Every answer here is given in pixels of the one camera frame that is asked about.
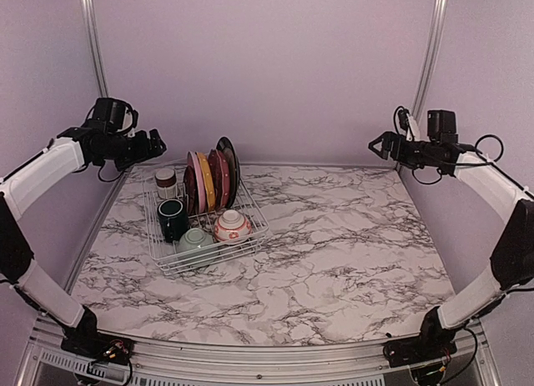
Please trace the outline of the maroon polka dot plate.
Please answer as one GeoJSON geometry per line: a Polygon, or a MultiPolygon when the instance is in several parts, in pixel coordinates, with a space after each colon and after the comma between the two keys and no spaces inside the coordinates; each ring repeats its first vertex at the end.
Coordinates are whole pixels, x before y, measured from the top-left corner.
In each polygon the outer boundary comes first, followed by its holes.
{"type": "Polygon", "coordinates": [[[229,202],[231,192],[228,162],[221,151],[212,149],[209,152],[208,163],[215,188],[215,208],[225,208],[229,202]]]}

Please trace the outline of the black striped plate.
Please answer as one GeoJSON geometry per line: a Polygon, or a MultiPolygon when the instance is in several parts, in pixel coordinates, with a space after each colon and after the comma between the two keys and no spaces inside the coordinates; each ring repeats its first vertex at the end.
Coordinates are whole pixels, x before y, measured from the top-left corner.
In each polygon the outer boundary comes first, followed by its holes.
{"type": "Polygon", "coordinates": [[[216,148],[225,156],[229,165],[230,175],[230,194],[229,200],[226,203],[226,208],[231,208],[237,196],[240,182],[240,166],[238,155],[234,150],[234,146],[229,138],[223,136],[217,142],[216,148]]]}

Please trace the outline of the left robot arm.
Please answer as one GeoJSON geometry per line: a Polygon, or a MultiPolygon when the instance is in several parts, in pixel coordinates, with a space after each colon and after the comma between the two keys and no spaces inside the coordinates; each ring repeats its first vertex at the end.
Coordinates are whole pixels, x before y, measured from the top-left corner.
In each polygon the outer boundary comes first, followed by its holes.
{"type": "Polygon", "coordinates": [[[52,186],[91,163],[113,161],[121,172],[165,151],[166,144],[156,129],[129,135],[70,128],[1,180],[1,275],[21,295],[44,309],[89,357],[99,356],[106,346],[97,330],[95,314],[40,267],[18,220],[52,186]]]}

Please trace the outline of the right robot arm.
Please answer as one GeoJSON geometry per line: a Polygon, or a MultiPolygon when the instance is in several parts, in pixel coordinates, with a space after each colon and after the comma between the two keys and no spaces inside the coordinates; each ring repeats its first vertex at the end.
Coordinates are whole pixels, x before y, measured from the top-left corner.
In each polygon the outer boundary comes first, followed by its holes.
{"type": "Polygon", "coordinates": [[[455,297],[423,319],[413,351],[430,359],[472,319],[487,315],[513,291],[533,280],[533,193],[520,185],[476,145],[451,139],[410,140],[382,133],[368,148],[411,170],[436,168],[467,186],[492,215],[486,266],[455,297]]]}

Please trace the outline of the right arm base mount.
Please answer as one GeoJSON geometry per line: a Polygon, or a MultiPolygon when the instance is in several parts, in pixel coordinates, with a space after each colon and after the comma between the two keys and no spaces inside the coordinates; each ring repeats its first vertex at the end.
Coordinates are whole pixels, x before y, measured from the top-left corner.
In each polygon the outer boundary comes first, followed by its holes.
{"type": "Polygon", "coordinates": [[[453,341],[428,344],[420,341],[418,336],[389,339],[383,345],[383,355],[391,368],[445,358],[456,352],[457,347],[453,341]]]}

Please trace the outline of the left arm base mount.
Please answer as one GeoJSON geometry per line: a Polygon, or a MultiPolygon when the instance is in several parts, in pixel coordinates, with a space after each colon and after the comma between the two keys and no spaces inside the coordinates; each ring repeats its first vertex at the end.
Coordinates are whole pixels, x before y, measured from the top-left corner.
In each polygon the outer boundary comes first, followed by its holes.
{"type": "Polygon", "coordinates": [[[61,349],[92,359],[94,363],[115,363],[127,366],[133,351],[134,341],[106,333],[97,336],[65,336],[61,349]]]}

